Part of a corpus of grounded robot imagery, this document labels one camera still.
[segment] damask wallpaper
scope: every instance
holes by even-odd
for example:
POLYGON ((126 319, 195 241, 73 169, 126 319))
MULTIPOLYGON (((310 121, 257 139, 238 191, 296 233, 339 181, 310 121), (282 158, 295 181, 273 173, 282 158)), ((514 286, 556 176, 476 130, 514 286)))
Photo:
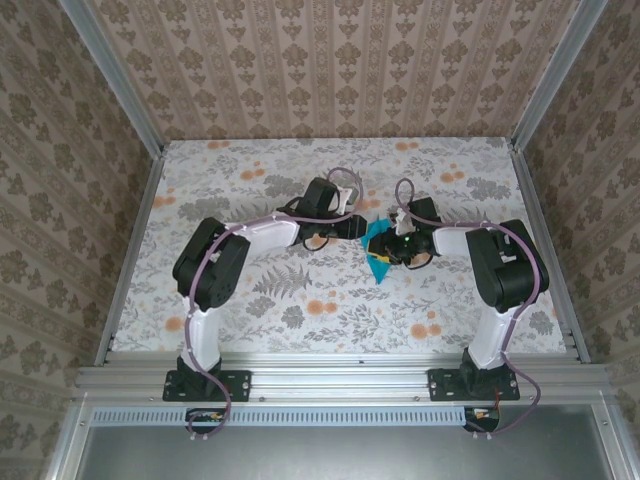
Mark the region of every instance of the damask wallpaper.
POLYGON ((591 354, 640 440, 640 2, 609 2, 525 154, 591 354))
POLYGON ((511 136, 577 0, 89 0, 166 141, 511 136))
POLYGON ((0 478, 45 468, 149 164, 57 2, 1 1, 0 478))

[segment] floral tablecloth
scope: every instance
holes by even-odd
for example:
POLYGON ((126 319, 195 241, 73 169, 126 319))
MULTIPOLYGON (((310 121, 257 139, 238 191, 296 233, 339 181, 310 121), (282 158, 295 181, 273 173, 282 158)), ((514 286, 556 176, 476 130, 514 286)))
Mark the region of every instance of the floral tablecloth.
MULTIPOLYGON (((167 148, 164 161, 117 351, 181 347, 184 312, 171 269, 203 218, 269 214, 334 166, 361 175, 369 221, 387 215, 396 181, 408 176, 417 198, 430 195, 445 220, 520 218, 528 226, 502 138, 183 141, 167 148)), ((235 295, 219 309, 221 350, 459 352, 477 327, 476 295, 463 258, 435 258, 416 271, 392 267, 376 285, 359 241, 332 240, 316 253, 296 246, 248 259, 235 295)), ((564 348, 546 293, 520 321, 511 351, 564 348)))

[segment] blue cloth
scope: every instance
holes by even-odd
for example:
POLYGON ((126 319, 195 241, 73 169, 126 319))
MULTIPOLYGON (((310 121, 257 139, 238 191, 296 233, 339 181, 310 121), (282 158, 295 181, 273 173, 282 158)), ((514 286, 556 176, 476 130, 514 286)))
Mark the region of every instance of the blue cloth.
MULTIPOLYGON (((380 220, 378 218, 375 222, 369 223, 369 228, 367 229, 367 234, 364 237, 360 238, 362 242, 362 246, 364 247, 364 251, 367 251, 367 245, 369 244, 369 239, 375 237, 378 233, 384 232, 387 228, 391 226, 391 222, 388 219, 380 220)), ((369 266, 371 267, 371 271, 373 272, 373 276, 376 279, 376 284, 380 285, 382 279, 385 277, 391 264, 381 262, 373 255, 367 253, 367 261, 369 262, 369 266)))

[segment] purple cable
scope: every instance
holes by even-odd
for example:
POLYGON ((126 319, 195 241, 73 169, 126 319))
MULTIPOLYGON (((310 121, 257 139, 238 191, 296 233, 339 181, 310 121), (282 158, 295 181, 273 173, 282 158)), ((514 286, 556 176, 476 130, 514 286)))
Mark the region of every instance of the purple cable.
POLYGON ((402 210, 414 220, 417 220, 422 223, 426 223, 427 225, 433 225, 435 227, 495 228, 496 230, 499 230, 500 232, 507 235, 509 238, 513 239, 518 244, 518 246, 522 249, 522 251, 525 253, 525 255, 527 256, 527 259, 529 260, 529 263, 531 263, 531 268, 533 270, 533 291, 531 292, 531 295, 529 296, 529 298, 527 298, 527 300, 514 312, 513 316, 511 317, 511 321, 509 322, 509 328, 507 329, 507 333, 505 334, 504 340, 500 347, 500 356, 502 357, 502 360, 504 360, 504 363, 506 363, 511 370, 513 370, 516 374, 520 375, 527 382, 529 382, 533 386, 533 388, 535 388, 536 396, 533 399, 533 402, 531 403, 529 408, 520 417, 518 417, 514 422, 507 425, 506 427, 503 427, 498 430, 495 430, 494 432, 491 432, 491 435, 499 435, 501 433, 505 433, 511 430, 512 428, 514 428, 516 425, 520 424, 525 418, 527 418, 531 414, 531 412, 533 412, 533 410, 535 410, 535 408, 538 406, 538 403, 540 402, 540 397, 542 396, 542 391, 540 390, 540 386, 530 376, 528 376, 526 373, 524 373, 520 369, 516 368, 513 365, 513 363, 511 363, 511 360, 509 360, 506 354, 507 346, 509 345, 509 340, 511 340, 513 331, 516 328, 518 317, 522 314, 522 312, 524 312, 527 309, 527 307, 529 307, 529 305, 533 304, 536 297, 538 296, 538 293, 540 292, 540 270, 538 269, 538 264, 536 262, 535 257, 533 256, 533 252, 527 246, 524 240, 522 240, 522 238, 520 238, 518 235, 516 235, 512 231, 504 228, 502 225, 497 225, 495 223, 487 222, 487 221, 441 223, 441 222, 434 222, 432 220, 427 220, 425 218, 421 218, 421 217, 418 217, 417 215, 414 215, 409 210, 409 207, 407 206, 407 204, 402 203, 402 200, 400 200, 400 185, 402 185, 405 182, 408 183, 409 187, 411 188, 411 197, 409 201, 413 200, 413 196, 416 191, 415 185, 410 179, 405 177, 400 179, 398 183, 396 183, 396 191, 395 191, 396 202, 398 202, 398 205, 400 206, 400 208, 402 208, 402 210))
MULTIPOLYGON (((362 204, 362 196, 364 194, 364 187, 362 186, 362 179, 357 174, 355 174, 353 171, 351 171, 351 170, 349 170, 347 168, 335 167, 335 168, 332 168, 331 170, 329 170, 329 173, 327 173, 327 180, 331 179, 331 176, 335 172, 338 172, 338 171, 345 172, 345 173, 348 173, 349 175, 351 175, 353 177, 353 179, 355 180, 357 186, 358 186, 358 202, 354 206, 353 210, 350 211, 349 213, 347 213, 347 214, 345 214, 345 215, 343 215, 341 217, 338 217, 338 218, 328 218, 328 219, 305 218, 305 217, 290 217, 288 215, 278 215, 278 216, 271 215, 269 217, 258 218, 258 219, 246 222, 244 224, 238 224, 238 225, 234 225, 234 226, 228 228, 218 238, 215 239, 213 244, 211 244, 209 249, 204 254, 202 262, 200 262, 200 265, 198 266, 198 269, 196 270, 196 273, 193 276, 193 281, 191 282, 191 288, 189 289, 189 313, 187 314, 187 319, 186 319, 185 325, 184 325, 185 344, 186 344, 186 347, 187 347, 187 353, 189 354, 189 359, 191 360, 191 363, 193 363, 193 366, 196 368, 196 370, 200 374, 202 374, 205 378, 207 378, 208 380, 212 381, 220 390, 222 390, 222 393, 224 394, 224 399, 225 399, 226 406, 225 406, 224 416, 222 417, 222 420, 220 421, 220 423, 211 432, 209 432, 208 434, 201 435, 202 437, 205 437, 205 436, 209 437, 209 436, 212 436, 212 435, 215 435, 215 434, 219 433, 220 430, 222 430, 224 425, 227 423, 227 420, 229 419, 229 416, 231 414, 231 397, 229 396, 229 392, 224 387, 222 382, 220 382, 220 380, 218 380, 216 377, 214 377, 209 372, 207 372, 204 368, 202 368, 200 363, 198 363, 198 360, 196 359, 195 355, 193 354, 193 348, 192 348, 192 343, 191 343, 191 331, 190 331, 189 327, 191 325, 191 319, 193 318, 193 314, 198 309, 198 307, 196 306, 196 303, 195 303, 195 294, 196 294, 196 289, 198 288, 198 283, 200 283, 200 278, 202 277, 202 272, 204 271, 204 269, 205 269, 205 267, 207 265, 207 262, 209 261, 209 259, 211 258, 211 255, 213 255, 213 253, 218 249, 218 247, 224 241, 225 238, 227 238, 232 233, 235 233, 235 232, 237 232, 239 230, 243 230, 243 229, 245 229, 247 227, 253 227, 253 226, 257 226, 257 225, 262 225, 262 224, 265 224, 265 223, 277 222, 279 218, 281 218, 282 220, 286 220, 286 221, 293 220, 293 221, 296 221, 296 222, 319 223, 319 224, 325 224, 325 225, 338 223, 338 222, 343 222, 343 221, 348 220, 349 218, 351 218, 353 215, 355 215, 355 213, 360 208, 360 205, 362 204)), ((189 423, 187 425, 187 429, 188 429, 189 433, 191 433, 192 436, 198 435, 198 434, 196 434, 196 432, 193 431, 193 428, 192 428, 193 427, 193 419, 194 418, 195 417, 191 417, 191 419, 190 419, 190 421, 189 421, 189 423)))

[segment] purple wire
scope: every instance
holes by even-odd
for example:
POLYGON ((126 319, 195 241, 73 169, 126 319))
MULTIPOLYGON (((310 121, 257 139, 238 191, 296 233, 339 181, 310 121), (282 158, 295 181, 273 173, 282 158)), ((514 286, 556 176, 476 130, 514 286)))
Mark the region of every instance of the purple wire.
MULTIPOLYGON (((207 262, 209 262, 209 259, 211 258, 211 255, 214 254, 214 252, 218 249, 218 247, 224 241, 224 239, 227 238, 232 233, 238 232, 238 231, 243 230, 243 229, 245 229, 247 227, 253 227, 253 226, 257 226, 257 225, 262 225, 262 224, 265 224, 265 223, 277 222, 278 219, 282 219, 282 220, 286 220, 286 221, 293 220, 293 221, 296 221, 296 222, 319 223, 319 224, 329 225, 329 224, 333 224, 333 223, 343 222, 343 221, 348 220, 349 218, 351 218, 353 215, 355 215, 355 213, 358 211, 358 209, 362 205, 362 199, 363 199, 362 197, 364 195, 364 187, 362 186, 362 179, 360 178, 359 175, 354 173, 352 170, 349 170, 349 169, 344 168, 344 167, 335 167, 335 168, 332 168, 331 170, 329 170, 329 172, 327 173, 327 180, 331 179, 331 176, 335 172, 338 172, 338 171, 345 172, 345 173, 348 173, 349 175, 351 175, 351 177, 353 177, 353 179, 355 180, 355 182, 356 182, 356 184, 358 186, 358 202, 356 203, 356 205, 354 206, 352 211, 350 211, 349 213, 347 213, 347 214, 345 214, 345 215, 343 215, 341 217, 327 218, 327 219, 305 218, 305 217, 290 217, 288 215, 271 215, 271 216, 268 216, 268 217, 262 217, 262 218, 258 218, 258 219, 255 219, 255 220, 251 220, 251 221, 246 222, 244 224, 238 224, 238 225, 234 225, 232 227, 229 227, 218 238, 215 239, 213 244, 211 244, 209 249, 204 254, 202 262, 200 262, 200 265, 198 266, 198 269, 196 270, 195 275, 193 276, 193 281, 191 282, 191 288, 189 289, 189 313, 187 314, 187 319, 186 319, 185 325, 184 325, 185 344, 186 344, 186 347, 187 347, 187 353, 189 355, 189 359, 191 360, 191 363, 193 363, 193 366, 196 368, 196 370, 200 374, 202 374, 205 378, 207 378, 208 380, 212 381, 220 390, 222 390, 222 393, 224 394, 225 403, 226 403, 225 412, 224 412, 224 416, 222 417, 222 420, 220 421, 220 423, 211 432, 206 434, 207 436, 212 436, 212 435, 215 435, 215 434, 219 433, 220 430, 222 430, 224 425, 227 423, 227 421, 229 419, 229 416, 231 415, 231 396, 229 395, 229 392, 224 387, 222 382, 220 382, 220 380, 218 380, 216 377, 214 377, 209 372, 207 372, 204 368, 202 368, 200 363, 198 363, 198 360, 196 359, 195 355, 193 354, 193 348, 192 348, 192 342, 191 342, 191 331, 190 331, 189 327, 191 325, 191 319, 193 318, 193 314, 198 309, 198 307, 196 306, 196 303, 195 303, 195 294, 196 294, 196 289, 198 288, 198 283, 200 283, 200 278, 202 277, 202 272, 204 271, 205 267, 207 266, 207 262)), ((197 435, 196 432, 194 432, 193 428, 192 428, 192 426, 193 426, 193 418, 194 417, 192 417, 190 419, 190 421, 189 421, 189 423, 187 425, 187 429, 188 429, 189 433, 191 433, 192 435, 197 435)))
POLYGON ((504 361, 504 363, 506 363, 511 370, 513 370, 516 374, 520 375, 527 382, 529 382, 533 386, 533 388, 535 388, 536 396, 533 399, 533 402, 531 403, 531 405, 529 405, 529 408, 522 415, 520 415, 520 417, 518 417, 515 421, 513 421, 511 424, 507 425, 506 427, 503 427, 498 430, 495 430, 494 432, 491 432, 491 435, 499 435, 501 433, 508 432, 509 430, 514 428, 516 425, 520 424, 525 418, 527 418, 531 414, 531 412, 533 412, 533 410, 535 410, 535 408, 538 406, 538 403, 540 402, 540 397, 542 396, 542 391, 540 390, 540 386, 529 375, 527 375, 522 370, 518 369, 515 365, 513 365, 513 363, 511 363, 511 360, 509 360, 506 354, 507 346, 509 345, 509 340, 511 340, 513 331, 516 328, 518 317, 520 317, 520 315, 527 309, 527 307, 529 307, 529 305, 533 304, 536 297, 538 296, 538 293, 540 292, 540 270, 538 269, 538 263, 536 262, 533 252, 527 246, 524 240, 522 240, 522 238, 520 238, 518 235, 516 235, 512 231, 504 228, 502 225, 497 225, 495 223, 487 222, 487 221, 441 223, 441 222, 434 222, 432 220, 427 220, 425 218, 421 218, 413 214, 409 210, 409 207, 407 206, 407 204, 402 203, 402 200, 400 200, 400 185, 402 185, 405 182, 408 183, 409 187, 411 188, 411 195, 410 195, 409 201, 413 200, 413 196, 416 191, 415 185, 410 179, 405 177, 400 179, 398 183, 396 183, 396 191, 395 191, 396 202, 398 202, 398 205, 400 206, 400 208, 402 208, 402 210, 414 220, 417 220, 422 223, 426 223, 427 225, 433 225, 435 227, 495 228, 496 230, 499 230, 500 232, 507 235, 509 238, 513 239, 518 244, 518 246, 522 249, 522 251, 525 253, 525 255, 527 256, 527 259, 529 260, 529 263, 531 263, 531 268, 533 270, 533 291, 531 292, 531 295, 529 296, 529 298, 527 298, 527 300, 514 312, 513 316, 511 317, 511 321, 509 322, 509 328, 507 328, 507 333, 504 337, 504 340, 502 341, 502 345, 500 346, 500 356, 502 357, 502 360, 504 361))

